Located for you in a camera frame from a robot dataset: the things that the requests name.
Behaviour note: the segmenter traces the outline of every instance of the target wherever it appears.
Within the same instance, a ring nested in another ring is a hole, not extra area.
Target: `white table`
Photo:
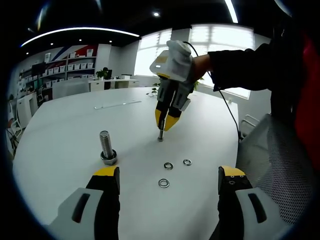
[[[20,140],[13,173],[41,224],[105,167],[99,133],[110,132],[120,169],[120,240],[207,240],[218,223],[218,167],[236,165],[238,138],[224,101],[194,92],[178,123],[158,142],[151,88],[72,95],[44,103]],[[141,101],[120,105],[130,101]],[[109,106],[99,110],[96,106]],[[238,106],[230,105],[238,119]],[[192,160],[191,166],[183,159]],[[164,163],[173,163],[166,170]],[[158,186],[166,178],[168,188]]]

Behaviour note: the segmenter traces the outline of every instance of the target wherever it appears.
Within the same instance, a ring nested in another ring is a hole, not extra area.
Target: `person's hand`
[[[203,75],[205,75],[206,72],[213,71],[213,68],[211,66],[210,56],[208,54],[194,57],[193,64],[194,64],[193,66],[194,82],[199,80]]]

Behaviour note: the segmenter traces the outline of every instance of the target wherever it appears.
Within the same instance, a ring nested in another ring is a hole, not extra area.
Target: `washer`
[[[159,184],[159,186],[160,186],[161,188],[163,188],[163,189],[165,189],[165,188],[167,188],[167,187],[170,186],[170,182],[169,182],[167,179],[165,179],[165,178],[161,178],[161,179],[159,180],[158,184]]]
[[[171,162],[166,162],[163,166],[167,170],[171,170],[174,168],[174,165]]]
[[[186,166],[190,166],[192,164],[192,161],[189,159],[185,159],[185,160],[183,160],[183,164]]]

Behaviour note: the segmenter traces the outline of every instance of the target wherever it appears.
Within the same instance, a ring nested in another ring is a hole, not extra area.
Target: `cable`
[[[196,56],[199,57],[196,49],[194,48],[194,46],[192,46],[191,43],[189,43],[189,42],[187,42],[187,41],[184,41],[183,43],[188,44],[188,45],[193,49],[193,51],[195,52]],[[221,92],[220,90],[218,90],[218,91],[219,91],[219,93],[221,94],[221,97],[223,98],[223,100],[224,100],[224,102],[225,102],[225,104],[226,104],[226,106],[227,106],[227,108],[228,108],[228,110],[229,110],[229,112],[230,112],[230,114],[231,114],[231,117],[233,118],[233,121],[234,121],[235,126],[236,126],[236,132],[237,132],[237,136],[238,136],[238,142],[239,142],[239,141],[240,141],[240,132],[239,132],[239,127],[238,127],[237,121],[236,121],[234,115],[232,114],[232,112],[231,112],[231,110],[230,110],[230,107],[229,107],[229,105],[228,105],[228,103],[227,103],[227,101],[226,101],[226,99],[225,99],[225,96],[222,94],[222,92]]]
[[[17,140],[17,138],[16,138],[15,135],[13,135],[7,128],[6,128],[5,130],[12,136],[12,139],[13,139],[14,141],[16,141],[17,143],[19,143],[19,141]]]

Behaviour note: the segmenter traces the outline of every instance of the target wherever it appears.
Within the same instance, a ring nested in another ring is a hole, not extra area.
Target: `ceiling light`
[[[232,22],[237,24],[238,23],[238,19],[237,19],[237,15],[236,15],[236,12],[235,12],[234,6],[232,5],[231,0],[224,0],[224,1],[225,1],[226,6],[229,9],[229,12],[230,12],[230,15],[231,15],[231,18],[232,18]]]
[[[134,37],[139,37],[139,35],[127,32],[127,31],[121,31],[121,30],[116,30],[116,29],[110,29],[110,28],[102,28],[102,27],[69,27],[69,28],[63,28],[63,29],[58,29],[54,31],[48,31],[46,33],[40,34],[38,36],[35,36],[34,38],[29,39],[28,41],[24,42],[20,47],[23,47],[24,45],[32,42],[33,40],[36,40],[38,38],[44,37],[49,34],[54,34],[54,33],[59,33],[63,31],[71,31],[71,30],[100,30],[100,31],[108,31],[108,32],[115,32],[115,33],[120,33],[120,34],[127,34],[131,35]]]

